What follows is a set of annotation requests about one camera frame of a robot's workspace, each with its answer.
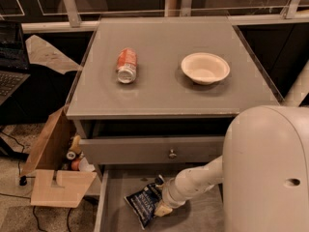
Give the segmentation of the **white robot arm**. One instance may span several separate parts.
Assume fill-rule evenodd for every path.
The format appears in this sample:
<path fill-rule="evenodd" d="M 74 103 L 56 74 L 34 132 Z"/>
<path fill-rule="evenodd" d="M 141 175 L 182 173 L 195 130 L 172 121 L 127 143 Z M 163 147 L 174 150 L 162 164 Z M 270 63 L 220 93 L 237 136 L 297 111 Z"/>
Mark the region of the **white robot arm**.
<path fill-rule="evenodd" d="M 169 180 L 156 213 L 167 215 L 216 184 L 223 186 L 225 232 L 309 232 L 309 108 L 240 113 L 222 156 Z"/>

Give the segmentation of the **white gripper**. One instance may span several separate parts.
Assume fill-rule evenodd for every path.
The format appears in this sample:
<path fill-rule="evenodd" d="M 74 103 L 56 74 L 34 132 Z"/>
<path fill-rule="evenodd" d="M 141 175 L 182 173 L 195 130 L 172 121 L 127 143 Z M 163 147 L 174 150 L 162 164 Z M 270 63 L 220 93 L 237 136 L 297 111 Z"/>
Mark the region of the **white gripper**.
<path fill-rule="evenodd" d="M 207 170 L 204 166 L 186 168 L 166 184 L 155 184 L 162 191 L 162 200 L 154 210 L 156 217 L 164 217 L 190 200 L 204 193 L 207 188 Z"/>

